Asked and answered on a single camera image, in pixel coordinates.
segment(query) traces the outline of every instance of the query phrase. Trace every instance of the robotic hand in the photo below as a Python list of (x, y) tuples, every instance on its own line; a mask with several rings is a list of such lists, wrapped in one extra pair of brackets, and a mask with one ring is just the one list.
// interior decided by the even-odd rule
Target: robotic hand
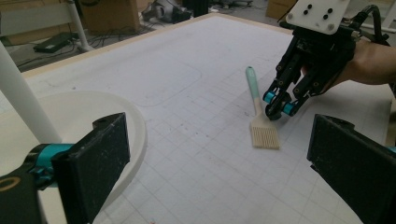
[[(262, 97), (268, 103), (265, 114), (269, 119), (280, 119), (281, 112), (292, 117), (309, 97), (326, 92), (353, 58), (362, 36), (388, 45), (388, 36), (381, 34), (378, 7), (368, 6), (349, 25), (341, 24), (348, 5), (349, 0), (300, 0), (287, 15), (293, 39), (276, 67), (276, 78)], [(373, 35), (361, 30), (370, 13), (375, 23)], [(303, 66), (308, 72), (298, 82)], [(295, 100), (288, 93), (291, 82), (295, 84)]]

